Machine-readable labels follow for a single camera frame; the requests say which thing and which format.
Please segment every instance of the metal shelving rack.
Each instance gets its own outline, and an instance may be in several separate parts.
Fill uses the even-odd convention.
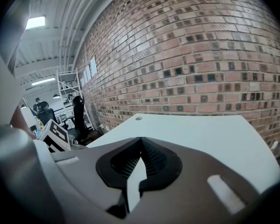
[[[81,87],[80,83],[78,80],[78,71],[73,70],[73,71],[64,71],[64,72],[58,72],[56,71],[56,76],[57,76],[57,84],[58,84],[58,90],[59,90],[59,95],[62,99],[63,103],[63,111],[66,114],[67,117],[71,116],[70,113],[73,113],[74,107],[72,105],[72,102],[70,102],[68,98],[68,94],[71,93],[76,93],[74,96],[81,96],[82,97],[82,92],[81,92]],[[65,101],[68,102],[68,104],[64,104],[63,101],[63,95],[66,96]],[[84,106],[84,118],[86,121],[86,126],[88,129],[93,129],[91,120],[89,118],[88,112],[86,110],[86,107]]]

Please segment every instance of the office chair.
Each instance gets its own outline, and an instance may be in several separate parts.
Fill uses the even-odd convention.
[[[68,133],[74,135],[76,140],[80,143],[88,136],[88,129],[84,123],[84,101],[80,96],[73,99],[75,128],[69,129]]]
[[[54,110],[49,108],[49,104],[46,101],[38,103],[37,107],[39,110],[37,117],[42,121],[43,125],[46,125],[50,119],[57,122]]]

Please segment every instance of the white desk surface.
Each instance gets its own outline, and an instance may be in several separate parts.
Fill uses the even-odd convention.
[[[259,192],[280,181],[279,165],[267,144],[240,115],[174,116],[135,114],[87,147],[131,137],[149,137],[206,152],[247,179]]]

